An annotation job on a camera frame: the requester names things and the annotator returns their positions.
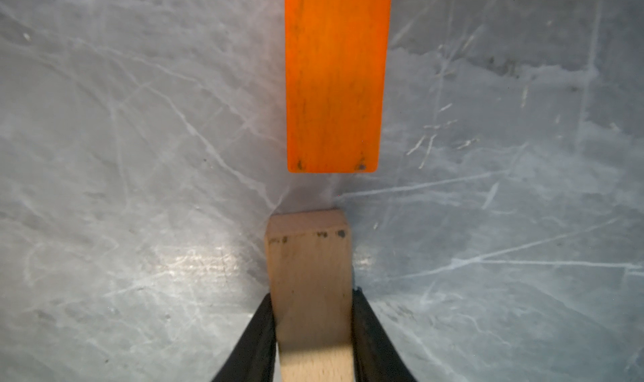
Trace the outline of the beige block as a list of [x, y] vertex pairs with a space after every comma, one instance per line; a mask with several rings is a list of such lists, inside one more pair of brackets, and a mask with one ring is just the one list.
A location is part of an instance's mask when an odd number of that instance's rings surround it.
[[274, 215], [264, 242], [282, 380], [352, 381], [352, 233], [345, 214]]

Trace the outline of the orange block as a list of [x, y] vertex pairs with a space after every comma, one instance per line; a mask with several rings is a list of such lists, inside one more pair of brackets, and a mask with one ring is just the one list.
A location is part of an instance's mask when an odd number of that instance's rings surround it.
[[284, 0], [288, 169], [375, 172], [391, 0]]

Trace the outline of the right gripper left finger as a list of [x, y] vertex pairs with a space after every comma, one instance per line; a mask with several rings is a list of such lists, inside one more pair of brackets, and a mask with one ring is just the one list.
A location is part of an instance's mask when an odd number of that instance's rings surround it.
[[272, 382], [276, 351], [271, 296], [266, 294], [212, 382]]

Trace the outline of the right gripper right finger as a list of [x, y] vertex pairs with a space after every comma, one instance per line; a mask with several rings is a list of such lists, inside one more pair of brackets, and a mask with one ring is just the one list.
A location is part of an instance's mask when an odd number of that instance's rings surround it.
[[355, 381], [416, 382], [372, 310], [361, 288], [352, 291]]

